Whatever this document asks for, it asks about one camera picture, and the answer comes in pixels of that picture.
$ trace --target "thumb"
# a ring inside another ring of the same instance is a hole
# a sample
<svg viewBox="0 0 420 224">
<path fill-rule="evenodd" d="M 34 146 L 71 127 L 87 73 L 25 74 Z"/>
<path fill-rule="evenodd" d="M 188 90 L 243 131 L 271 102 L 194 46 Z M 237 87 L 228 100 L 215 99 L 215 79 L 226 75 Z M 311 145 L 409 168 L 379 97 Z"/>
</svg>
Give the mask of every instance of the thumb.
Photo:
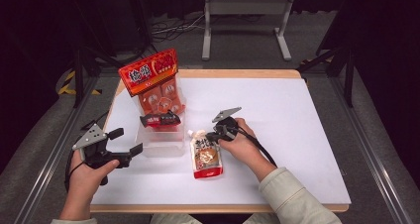
<svg viewBox="0 0 420 224">
<path fill-rule="evenodd" d="M 228 141 L 225 141 L 225 140 L 223 140 L 223 139 L 219 139 L 218 141 L 217 141 L 217 143 L 223 148 L 223 149 L 225 149 L 225 150 L 228 150 L 229 149 L 229 142 Z"/>
<path fill-rule="evenodd" d="M 118 160 L 111 161 L 101 168 L 98 169 L 98 172 L 101 173 L 103 176 L 106 176 L 108 173 L 110 173 L 112 170 L 114 170 L 120 162 Z"/>
</svg>

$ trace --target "food package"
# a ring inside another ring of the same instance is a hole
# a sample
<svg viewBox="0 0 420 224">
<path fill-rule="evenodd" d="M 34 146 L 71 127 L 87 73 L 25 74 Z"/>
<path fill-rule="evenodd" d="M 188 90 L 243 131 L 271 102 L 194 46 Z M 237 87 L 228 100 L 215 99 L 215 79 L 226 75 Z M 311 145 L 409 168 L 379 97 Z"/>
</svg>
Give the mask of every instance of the food package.
<svg viewBox="0 0 420 224">
<path fill-rule="evenodd" d="M 220 147 L 206 138 L 206 132 L 188 131 L 190 137 L 192 168 L 195 178 L 217 176 L 223 173 Z"/>
<path fill-rule="evenodd" d="M 185 99 L 177 86 L 174 49 L 130 63 L 118 72 L 130 95 L 138 97 L 143 115 L 166 113 L 167 110 L 176 114 L 184 111 Z"/>
</svg>

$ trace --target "white table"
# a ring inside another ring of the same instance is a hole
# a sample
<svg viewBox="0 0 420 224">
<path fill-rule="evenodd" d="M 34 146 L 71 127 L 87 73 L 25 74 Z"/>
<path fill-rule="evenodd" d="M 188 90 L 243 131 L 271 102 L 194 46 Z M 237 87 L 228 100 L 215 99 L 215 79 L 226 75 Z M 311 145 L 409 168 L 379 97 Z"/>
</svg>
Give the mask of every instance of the white table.
<svg viewBox="0 0 420 224">
<path fill-rule="evenodd" d="M 212 131 L 223 109 L 241 106 L 243 117 L 278 166 L 287 167 L 325 206 L 342 212 L 351 203 L 318 114 L 303 79 L 295 70 L 189 69 L 178 73 L 186 97 L 187 130 Z M 125 135 L 107 149 L 134 147 L 139 111 L 122 83 L 106 131 Z M 114 170 L 95 194 L 92 212 L 256 213 L 272 211 L 258 192 L 254 174 L 222 151 L 224 173 L 195 179 L 185 134 L 185 153 L 177 158 L 134 157 L 129 168 Z"/>
</svg>

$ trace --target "hand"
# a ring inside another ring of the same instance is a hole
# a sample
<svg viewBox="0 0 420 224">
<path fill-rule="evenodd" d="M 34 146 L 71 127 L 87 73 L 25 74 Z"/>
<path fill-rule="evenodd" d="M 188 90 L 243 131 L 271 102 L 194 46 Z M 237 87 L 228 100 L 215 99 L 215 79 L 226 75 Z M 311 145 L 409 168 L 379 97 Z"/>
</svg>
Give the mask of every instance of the hand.
<svg viewBox="0 0 420 224">
<path fill-rule="evenodd" d="M 81 163 L 80 152 L 76 151 L 71 159 L 73 170 Z M 111 161 L 101 168 L 91 168 L 88 165 L 81 165 L 70 177 L 70 186 L 67 199 L 61 211 L 59 219 L 80 221 L 90 218 L 90 202 L 98 190 L 102 178 L 114 170 L 120 162 Z"/>
<path fill-rule="evenodd" d="M 249 135 L 256 137 L 253 129 L 247 125 L 243 118 L 236 118 L 235 120 L 240 128 L 244 129 Z M 263 156 L 253 142 L 241 133 L 238 133 L 236 138 L 231 142 L 219 139 L 218 143 L 223 149 L 230 152 L 236 159 L 246 165 L 252 159 Z"/>
<path fill-rule="evenodd" d="M 256 134 L 243 118 L 235 119 L 238 126 L 244 129 L 249 135 L 256 138 Z M 247 165 L 256 175 L 259 181 L 262 181 L 276 167 L 270 163 L 253 144 L 253 142 L 241 133 L 238 133 L 231 142 L 219 139 L 219 145 L 230 152 L 239 161 Z"/>
</svg>

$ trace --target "clear plastic tray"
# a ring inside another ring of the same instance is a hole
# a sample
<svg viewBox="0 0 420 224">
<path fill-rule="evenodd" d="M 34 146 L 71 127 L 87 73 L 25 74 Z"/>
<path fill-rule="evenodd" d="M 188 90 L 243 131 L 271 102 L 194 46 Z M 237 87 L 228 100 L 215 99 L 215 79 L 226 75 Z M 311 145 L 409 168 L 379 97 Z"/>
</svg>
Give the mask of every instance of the clear plastic tray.
<svg viewBox="0 0 420 224">
<path fill-rule="evenodd" d="M 143 143 L 142 155 L 148 158 L 180 157 L 185 153 L 184 114 L 179 115 L 181 123 L 174 127 L 154 129 L 141 124 L 136 144 Z"/>
</svg>

